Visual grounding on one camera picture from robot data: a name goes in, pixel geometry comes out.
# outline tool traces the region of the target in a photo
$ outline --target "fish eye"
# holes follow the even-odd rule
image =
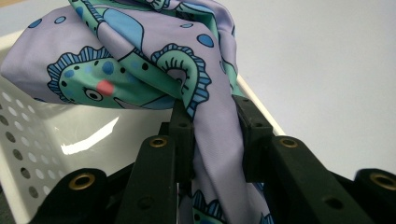
[[[85,95],[90,98],[91,100],[94,101],[102,101],[103,100],[103,95],[97,91],[91,90],[91,89],[85,89]]]

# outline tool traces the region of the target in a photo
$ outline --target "cloth fold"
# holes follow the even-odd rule
[[[171,108],[195,127],[194,170],[181,223],[271,223],[262,184],[247,184],[232,94],[233,19],[210,0],[69,0],[34,21],[1,74],[39,101]]]

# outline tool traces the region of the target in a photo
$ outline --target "white table surface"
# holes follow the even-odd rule
[[[219,2],[236,24],[239,73],[286,134],[339,175],[396,174],[396,1]],[[0,8],[0,35],[67,4]]]

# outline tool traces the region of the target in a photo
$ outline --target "pink cheek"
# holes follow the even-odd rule
[[[98,83],[96,90],[104,96],[110,96],[113,94],[114,85],[107,80],[103,80]]]

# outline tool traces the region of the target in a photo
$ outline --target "white plastic basket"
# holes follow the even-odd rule
[[[0,37],[0,64],[20,34]],[[282,134],[246,82],[238,82]],[[111,175],[134,162],[170,114],[39,103],[0,77],[0,182],[16,222],[29,222],[64,175],[80,168]]]

